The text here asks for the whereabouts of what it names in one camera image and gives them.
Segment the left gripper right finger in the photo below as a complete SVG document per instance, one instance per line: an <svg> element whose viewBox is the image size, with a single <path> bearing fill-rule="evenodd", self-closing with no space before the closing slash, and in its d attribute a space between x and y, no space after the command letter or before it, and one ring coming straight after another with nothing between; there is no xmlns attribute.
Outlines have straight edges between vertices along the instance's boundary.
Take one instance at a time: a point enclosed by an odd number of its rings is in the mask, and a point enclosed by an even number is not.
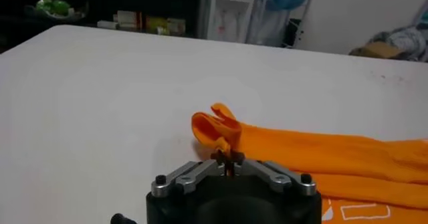
<svg viewBox="0 0 428 224"><path fill-rule="evenodd" d="M267 183L276 193L285 193L293 189L302 196L316 194L316 182L310 174L299 174L278 163L245 158L243 153L232 151L230 159L238 175L254 175Z"/></svg>

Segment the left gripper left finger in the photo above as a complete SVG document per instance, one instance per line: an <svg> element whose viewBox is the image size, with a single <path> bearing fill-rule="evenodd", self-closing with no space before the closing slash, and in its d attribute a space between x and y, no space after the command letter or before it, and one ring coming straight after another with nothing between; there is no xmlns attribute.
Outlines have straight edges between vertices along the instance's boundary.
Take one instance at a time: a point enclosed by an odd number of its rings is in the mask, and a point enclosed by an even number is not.
<svg viewBox="0 0 428 224"><path fill-rule="evenodd" d="M231 159L218 150L210 159L189 161L167 175L157 175L151 184L153 197L223 197Z"/></svg>

